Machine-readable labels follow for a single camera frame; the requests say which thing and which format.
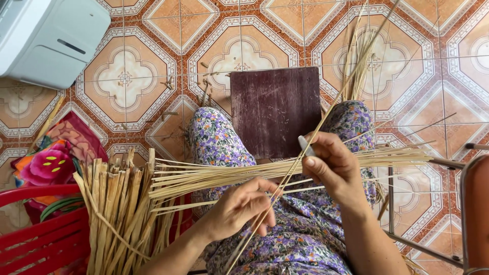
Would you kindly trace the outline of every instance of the white plastic machine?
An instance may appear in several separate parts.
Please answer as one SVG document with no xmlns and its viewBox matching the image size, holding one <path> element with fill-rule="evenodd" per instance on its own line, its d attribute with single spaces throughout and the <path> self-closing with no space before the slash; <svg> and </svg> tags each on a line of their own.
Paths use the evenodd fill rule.
<svg viewBox="0 0 489 275">
<path fill-rule="evenodd" d="M 95 0 L 0 0 L 0 77 L 69 88 L 110 22 Z"/>
</svg>

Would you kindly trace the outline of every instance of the cutting board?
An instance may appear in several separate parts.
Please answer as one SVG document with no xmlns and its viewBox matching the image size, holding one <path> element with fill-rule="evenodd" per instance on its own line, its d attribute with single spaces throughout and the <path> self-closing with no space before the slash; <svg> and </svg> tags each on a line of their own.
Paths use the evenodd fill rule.
<svg viewBox="0 0 489 275">
<path fill-rule="evenodd" d="M 319 68 L 230 73 L 234 130 L 256 159 L 299 155 L 299 135 L 321 120 Z"/>
</svg>

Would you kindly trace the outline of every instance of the red plastic chair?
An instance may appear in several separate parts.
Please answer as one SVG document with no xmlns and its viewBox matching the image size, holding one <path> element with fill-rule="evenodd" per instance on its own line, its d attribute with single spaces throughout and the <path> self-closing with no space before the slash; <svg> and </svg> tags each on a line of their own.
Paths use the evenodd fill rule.
<svg viewBox="0 0 489 275">
<path fill-rule="evenodd" d="M 78 192 L 80 189 L 76 184 L 13 189 L 0 192 L 0 207 L 33 197 Z M 79 258 L 88 257 L 89 230 L 89 216 L 84 207 L 0 236 L 0 274 L 9 274 L 35 263 L 19 274 L 45 275 Z M 16 244 L 21 245 L 7 249 Z"/>
</svg>

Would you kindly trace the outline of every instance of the floral pants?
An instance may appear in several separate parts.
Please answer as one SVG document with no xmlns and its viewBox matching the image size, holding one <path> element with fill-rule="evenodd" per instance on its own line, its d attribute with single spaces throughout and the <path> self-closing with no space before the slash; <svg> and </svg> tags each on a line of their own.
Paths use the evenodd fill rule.
<svg viewBox="0 0 489 275">
<path fill-rule="evenodd" d="M 345 101 L 333 107 L 321 131 L 348 140 L 372 128 L 369 109 L 361 101 Z M 199 108 L 187 133 L 196 164 L 217 166 L 256 165 L 234 132 L 231 122 L 213 108 Z M 346 143 L 353 152 L 374 147 L 374 133 Z M 364 179 L 373 178 L 371 169 L 362 169 Z M 305 179 L 295 175 L 292 181 Z M 313 182 L 292 185 L 293 189 L 316 186 Z M 223 186 L 194 192 L 194 202 L 217 200 L 229 187 Z M 365 196 L 371 206 L 375 201 L 375 185 L 364 182 Z M 197 216 L 212 206 L 195 208 Z M 339 205 L 326 190 L 314 189 L 284 195 L 274 205 L 277 225 L 267 236 L 254 236 L 239 257 L 231 274 L 351 274 L 347 264 L 344 232 Z M 218 242 L 204 251 L 209 274 L 222 274 L 229 256 L 245 235 L 241 232 Z"/>
</svg>

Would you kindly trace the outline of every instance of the woman's hand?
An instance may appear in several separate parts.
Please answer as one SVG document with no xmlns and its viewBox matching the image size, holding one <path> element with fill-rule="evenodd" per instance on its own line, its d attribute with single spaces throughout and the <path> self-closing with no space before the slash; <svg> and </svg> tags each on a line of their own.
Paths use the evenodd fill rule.
<svg viewBox="0 0 489 275">
<path fill-rule="evenodd" d="M 208 242 L 228 238 L 237 233 L 247 221 L 253 222 L 254 217 L 268 210 L 270 197 L 265 191 L 273 193 L 277 188 L 278 186 L 273 182 L 261 178 L 254 178 L 240 186 L 230 187 L 195 226 L 203 231 Z M 275 226 L 273 209 L 268 212 L 257 232 L 265 236 L 267 226 Z"/>
<path fill-rule="evenodd" d="M 312 132 L 305 136 L 312 137 Z M 317 157 L 302 159 L 302 173 L 322 182 L 342 210 L 363 214 L 370 209 L 365 197 L 358 159 L 335 134 L 318 132 L 311 142 Z"/>
</svg>

